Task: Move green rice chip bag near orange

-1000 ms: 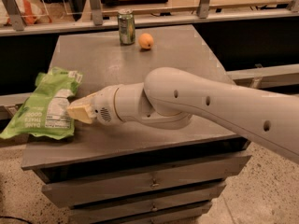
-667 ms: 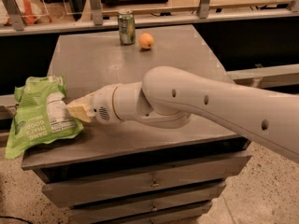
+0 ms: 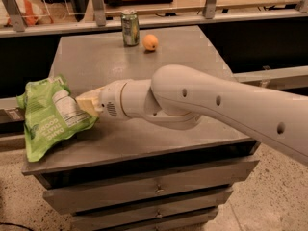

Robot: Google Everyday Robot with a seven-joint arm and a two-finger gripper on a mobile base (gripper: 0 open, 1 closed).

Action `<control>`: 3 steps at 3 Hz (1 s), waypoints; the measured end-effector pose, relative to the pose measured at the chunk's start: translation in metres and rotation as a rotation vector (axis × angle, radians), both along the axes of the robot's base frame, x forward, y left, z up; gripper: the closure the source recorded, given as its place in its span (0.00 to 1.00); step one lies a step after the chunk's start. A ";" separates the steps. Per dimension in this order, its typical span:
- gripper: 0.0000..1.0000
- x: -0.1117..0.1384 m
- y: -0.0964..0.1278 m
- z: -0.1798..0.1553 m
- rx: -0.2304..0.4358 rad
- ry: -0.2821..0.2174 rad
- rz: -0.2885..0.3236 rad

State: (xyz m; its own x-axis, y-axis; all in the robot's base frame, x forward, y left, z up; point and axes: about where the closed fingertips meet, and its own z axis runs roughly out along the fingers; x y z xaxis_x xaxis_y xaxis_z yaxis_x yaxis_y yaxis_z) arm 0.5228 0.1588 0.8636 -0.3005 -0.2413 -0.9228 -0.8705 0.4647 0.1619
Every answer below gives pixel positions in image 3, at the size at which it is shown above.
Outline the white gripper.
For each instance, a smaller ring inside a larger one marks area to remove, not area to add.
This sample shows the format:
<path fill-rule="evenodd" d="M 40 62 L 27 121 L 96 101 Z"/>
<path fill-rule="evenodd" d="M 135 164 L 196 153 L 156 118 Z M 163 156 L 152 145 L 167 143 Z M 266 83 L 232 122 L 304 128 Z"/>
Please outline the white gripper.
<path fill-rule="evenodd" d="M 86 91 L 80 94 L 76 101 L 81 110 L 92 116 L 100 116 L 101 114 L 106 118 L 127 120 L 129 116 L 125 114 L 122 108 L 121 96 L 124 87 L 129 82 L 131 82 L 131 79 L 118 80 L 105 87 Z"/>

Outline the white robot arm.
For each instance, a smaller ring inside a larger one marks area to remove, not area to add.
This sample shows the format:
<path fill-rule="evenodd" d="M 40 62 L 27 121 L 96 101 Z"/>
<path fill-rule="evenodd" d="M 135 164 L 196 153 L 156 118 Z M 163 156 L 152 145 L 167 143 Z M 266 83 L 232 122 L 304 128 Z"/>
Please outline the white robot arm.
<path fill-rule="evenodd" d="M 142 118 L 172 129 L 193 128 L 202 116 L 219 120 L 286 156 L 308 164 L 308 97 L 223 80 L 165 65 L 146 80 L 117 80 L 76 97 L 96 116 Z"/>

